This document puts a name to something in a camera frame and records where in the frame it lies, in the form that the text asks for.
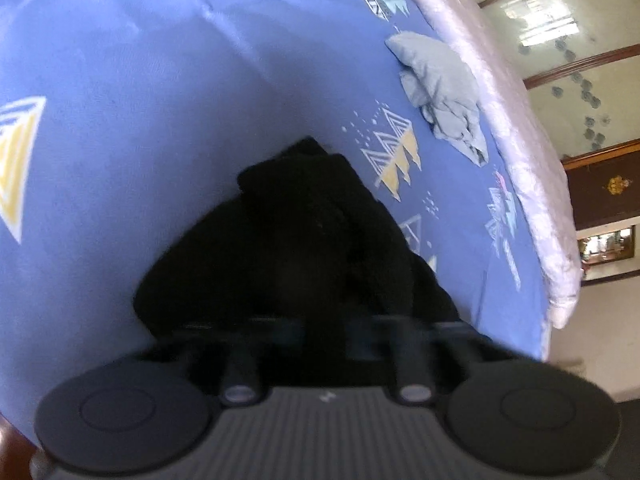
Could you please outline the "black pants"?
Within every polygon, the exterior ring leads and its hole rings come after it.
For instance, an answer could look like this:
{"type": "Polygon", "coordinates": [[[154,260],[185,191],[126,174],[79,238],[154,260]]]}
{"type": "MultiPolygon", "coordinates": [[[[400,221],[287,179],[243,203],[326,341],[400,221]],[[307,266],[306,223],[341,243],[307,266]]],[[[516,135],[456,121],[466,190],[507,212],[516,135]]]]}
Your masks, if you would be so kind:
{"type": "Polygon", "coordinates": [[[206,387],[425,385],[425,332],[459,315],[345,157],[304,139],[165,252],[134,312],[206,387]]]}

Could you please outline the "dark brown wooden door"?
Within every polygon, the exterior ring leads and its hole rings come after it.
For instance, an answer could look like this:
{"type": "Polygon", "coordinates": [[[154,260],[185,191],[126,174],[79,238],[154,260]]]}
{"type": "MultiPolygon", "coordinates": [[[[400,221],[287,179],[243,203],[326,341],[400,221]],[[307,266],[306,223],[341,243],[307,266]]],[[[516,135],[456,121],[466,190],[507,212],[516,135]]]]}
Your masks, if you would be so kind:
{"type": "Polygon", "coordinates": [[[563,162],[584,286],[639,274],[639,142],[563,162]]]}

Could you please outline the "blue patterned bed sheet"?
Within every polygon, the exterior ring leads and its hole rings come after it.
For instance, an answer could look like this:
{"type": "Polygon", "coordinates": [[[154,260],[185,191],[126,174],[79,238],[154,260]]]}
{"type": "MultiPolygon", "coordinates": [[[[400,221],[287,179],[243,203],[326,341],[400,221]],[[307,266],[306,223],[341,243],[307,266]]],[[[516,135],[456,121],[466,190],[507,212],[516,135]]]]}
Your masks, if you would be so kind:
{"type": "Polygon", "coordinates": [[[548,295],[506,158],[476,166],[408,101],[412,0],[1,0],[1,411],[147,346],[145,271],[245,167],[344,155],[465,321],[534,358],[548,295]]]}

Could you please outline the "light blue crumpled garment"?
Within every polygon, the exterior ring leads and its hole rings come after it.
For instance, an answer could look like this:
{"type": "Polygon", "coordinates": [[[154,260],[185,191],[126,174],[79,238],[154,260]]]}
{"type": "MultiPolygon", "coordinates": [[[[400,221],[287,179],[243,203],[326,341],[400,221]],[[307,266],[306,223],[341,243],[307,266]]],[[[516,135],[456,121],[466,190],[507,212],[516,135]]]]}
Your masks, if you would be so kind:
{"type": "Polygon", "coordinates": [[[416,32],[398,32],[385,45],[401,65],[401,87],[438,140],[474,165],[489,162],[480,128],[480,90],[469,67],[448,44],[416,32]]]}

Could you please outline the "frosted glass wardrobe doors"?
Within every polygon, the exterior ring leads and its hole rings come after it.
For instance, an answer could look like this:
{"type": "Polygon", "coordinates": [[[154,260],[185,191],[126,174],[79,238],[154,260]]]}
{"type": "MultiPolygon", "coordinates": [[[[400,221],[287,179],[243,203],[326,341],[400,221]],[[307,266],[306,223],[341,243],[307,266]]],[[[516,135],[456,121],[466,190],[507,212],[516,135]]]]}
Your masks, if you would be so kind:
{"type": "Polygon", "coordinates": [[[639,136],[639,0],[475,0],[554,148],[639,136]]]}

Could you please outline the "pale lilac quilt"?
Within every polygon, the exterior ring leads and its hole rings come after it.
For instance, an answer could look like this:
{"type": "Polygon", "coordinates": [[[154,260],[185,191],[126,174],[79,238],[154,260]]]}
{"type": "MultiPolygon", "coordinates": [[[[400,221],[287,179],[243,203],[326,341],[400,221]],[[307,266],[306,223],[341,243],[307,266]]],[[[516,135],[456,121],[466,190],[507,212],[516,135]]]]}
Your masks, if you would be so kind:
{"type": "Polygon", "coordinates": [[[502,54],[474,0],[413,0],[474,75],[480,107],[518,194],[546,279],[548,320],[562,330],[578,304],[582,265],[567,177],[530,106],[521,78],[502,54]]]}

